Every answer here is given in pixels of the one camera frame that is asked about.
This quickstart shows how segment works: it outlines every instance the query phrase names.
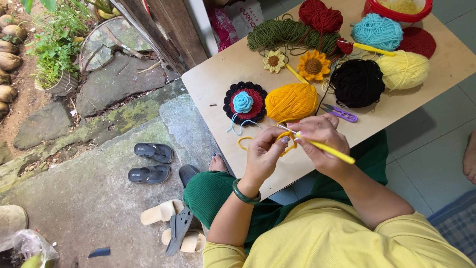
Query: hand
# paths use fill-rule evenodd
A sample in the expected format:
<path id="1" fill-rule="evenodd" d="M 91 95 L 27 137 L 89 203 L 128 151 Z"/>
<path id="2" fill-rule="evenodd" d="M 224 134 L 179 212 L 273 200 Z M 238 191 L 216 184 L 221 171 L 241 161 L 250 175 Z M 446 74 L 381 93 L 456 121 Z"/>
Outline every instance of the hand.
<path id="1" fill-rule="evenodd" d="M 258 188 L 273 174 L 276 162 L 288 146 L 289 137 L 276 138 L 285 130 L 267 126 L 261 130 L 248 147 L 248 159 L 242 181 L 247 181 Z"/>
<path id="2" fill-rule="evenodd" d="M 330 113 L 326 113 L 305 118 L 299 123 L 288 126 L 294 131 L 300 131 L 303 139 L 323 143 L 348 155 L 350 152 L 349 143 L 343 134 L 337 132 L 337 125 L 339 125 L 339 119 Z M 347 177 L 355 166 L 345 163 L 305 140 L 298 139 L 296 143 L 302 146 L 317 171 L 336 181 Z"/>

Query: red plastic bowl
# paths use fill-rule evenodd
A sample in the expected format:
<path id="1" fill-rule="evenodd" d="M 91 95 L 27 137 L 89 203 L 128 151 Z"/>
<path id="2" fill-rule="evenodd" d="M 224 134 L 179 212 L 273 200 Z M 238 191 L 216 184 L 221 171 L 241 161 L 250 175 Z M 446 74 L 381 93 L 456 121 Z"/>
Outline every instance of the red plastic bowl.
<path id="1" fill-rule="evenodd" d="M 403 14 L 400 12 L 396 12 L 390 10 L 384 6 L 382 6 L 378 0 L 366 0 L 364 6 L 364 16 L 369 13 L 377 13 L 380 16 L 389 18 L 394 21 L 398 21 L 400 23 L 405 23 L 410 26 L 415 22 L 419 22 L 424 19 L 428 14 L 430 14 L 431 10 L 433 9 L 433 0 L 425 0 L 425 7 L 417 14 L 410 15 L 410 14 Z"/>

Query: green pants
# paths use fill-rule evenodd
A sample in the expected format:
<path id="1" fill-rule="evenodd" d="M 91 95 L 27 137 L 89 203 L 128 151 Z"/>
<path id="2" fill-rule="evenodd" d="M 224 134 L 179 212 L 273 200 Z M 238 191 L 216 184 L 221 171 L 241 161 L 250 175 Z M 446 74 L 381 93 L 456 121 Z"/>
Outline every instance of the green pants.
<path id="1" fill-rule="evenodd" d="M 382 185 L 387 184 L 385 165 L 388 156 L 387 135 L 382 130 L 350 149 L 350 156 L 356 165 L 369 177 Z M 251 215 L 245 249 L 250 249 L 253 242 L 281 221 L 297 205 L 313 198 L 329 198 L 352 205 L 342 186 L 333 179 L 314 170 L 307 174 L 316 179 L 311 194 L 286 206 L 270 199 L 256 204 Z M 185 188 L 183 200 L 207 228 L 215 218 L 221 206 L 233 192 L 232 182 L 236 178 L 226 172 L 207 171 L 195 175 Z"/>

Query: flip-flop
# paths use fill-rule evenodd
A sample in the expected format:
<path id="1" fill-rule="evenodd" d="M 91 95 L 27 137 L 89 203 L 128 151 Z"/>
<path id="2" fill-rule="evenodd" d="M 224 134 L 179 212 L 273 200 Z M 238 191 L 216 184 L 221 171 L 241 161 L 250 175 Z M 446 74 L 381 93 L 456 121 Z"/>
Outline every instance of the flip-flop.
<path id="1" fill-rule="evenodd" d="M 184 207 L 179 214 L 172 215 L 170 218 L 170 242 L 165 250 L 165 255 L 173 256 L 177 253 L 192 219 L 193 214 L 188 207 Z"/>
<path id="2" fill-rule="evenodd" d="M 164 245 L 168 245 L 170 242 L 171 230 L 170 228 L 165 230 L 162 234 L 161 240 Z M 203 234 L 202 230 L 191 229 L 188 230 L 183 237 L 182 245 L 180 246 L 180 251 L 182 252 L 199 252 L 202 251 L 205 247 L 205 242 L 207 238 Z"/>
<path id="3" fill-rule="evenodd" d="M 151 184 L 163 183 L 169 176 L 170 166 L 164 164 L 133 168 L 127 175 L 131 182 Z"/>
<path id="4" fill-rule="evenodd" d="M 185 203 L 182 200 L 172 199 L 158 206 L 149 208 L 140 214 L 140 222 L 143 225 L 150 225 L 158 221 L 170 221 L 172 215 L 176 215 L 182 211 Z"/>
<path id="5" fill-rule="evenodd" d="M 178 176 L 180 177 L 180 180 L 182 181 L 183 187 L 185 188 L 188 182 L 193 178 L 193 176 L 195 176 L 198 173 L 200 173 L 198 168 L 192 165 L 181 166 L 180 169 L 178 170 Z"/>
<path id="6" fill-rule="evenodd" d="M 134 153 L 164 164 L 172 162 L 174 156 L 172 148 L 165 144 L 138 143 L 134 146 Z"/>

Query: green yarn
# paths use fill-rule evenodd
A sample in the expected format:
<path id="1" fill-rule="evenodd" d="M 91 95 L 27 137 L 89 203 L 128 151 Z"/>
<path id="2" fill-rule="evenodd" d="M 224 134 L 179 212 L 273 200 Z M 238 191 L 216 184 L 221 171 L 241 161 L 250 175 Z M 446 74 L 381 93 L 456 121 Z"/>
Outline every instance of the green yarn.
<path id="1" fill-rule="evenodd" d="M 314 30 L 298 21 L 292 19 L 285 20 L 268 20 L 256 26 L 252 32 L 248 34 L 248 47 L 252 51 L 260 49 L 275 50 L 282 44 L 296 45 L 300 44 L 307 48 L 319 49 L 320 32 Z M 340 38 L 338 33 L 325 33 L 322 35 L 321 52 L 329 54 L 336 50 L 336 41 Z"/>

